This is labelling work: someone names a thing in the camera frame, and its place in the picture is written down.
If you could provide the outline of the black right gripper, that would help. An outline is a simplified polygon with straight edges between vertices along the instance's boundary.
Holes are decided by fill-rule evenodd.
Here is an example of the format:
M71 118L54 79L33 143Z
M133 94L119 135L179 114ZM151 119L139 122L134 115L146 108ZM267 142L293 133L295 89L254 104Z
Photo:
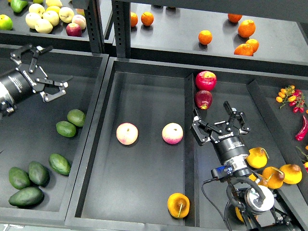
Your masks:
M224 130L223 133L221 133L221 129L217 125L205 122L199 115L197 107L193 109L194 117L190 130L199 146L203 146L209 141L219 143L225 139L250 132L250 127L245 124L246 115L244 112L237 111L236 108L231 107L228 101L225 101L223 106L229 115L226 131Z

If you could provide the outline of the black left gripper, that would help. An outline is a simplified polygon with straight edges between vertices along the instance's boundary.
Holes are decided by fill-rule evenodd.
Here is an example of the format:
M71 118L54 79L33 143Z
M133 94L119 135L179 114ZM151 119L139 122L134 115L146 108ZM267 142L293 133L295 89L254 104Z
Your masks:
M19 72L29 83L32 90L40 93L44 103L64 96L68 88L67 82L47 79L47 75L43 69L40 66L37 67L39 56L52 50L53 46L43 48L41 46L34 47L32 44L27 44L10 53L11 59L18 65ZM30 65L22 64L21 56L28 51L33 52L31 63Z

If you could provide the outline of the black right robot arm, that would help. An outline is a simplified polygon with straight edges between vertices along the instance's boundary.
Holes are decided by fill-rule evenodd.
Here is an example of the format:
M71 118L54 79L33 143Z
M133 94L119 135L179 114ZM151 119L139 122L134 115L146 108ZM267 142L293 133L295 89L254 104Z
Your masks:
M211 170L210 181L227 182L227 205L239 210L248 231L302 231L303 225L278 190L260 183L262 177L247 166L249 151L242 136L249 133L244 112L223 106L228 120L214 124L205 122L194 108L191 131L200 146L212 143L220 167Z

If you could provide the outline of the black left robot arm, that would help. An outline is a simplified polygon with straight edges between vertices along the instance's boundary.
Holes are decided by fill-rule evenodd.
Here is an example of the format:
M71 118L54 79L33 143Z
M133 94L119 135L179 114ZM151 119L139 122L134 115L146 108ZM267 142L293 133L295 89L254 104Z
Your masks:
M49 79L47 73L38 65L39 56L52 51L46 48L24 45L10 53L16 68L0 76L0 116L8 116L17 110L17 104L34 94L39 94L44 103L66 94L67 82Z

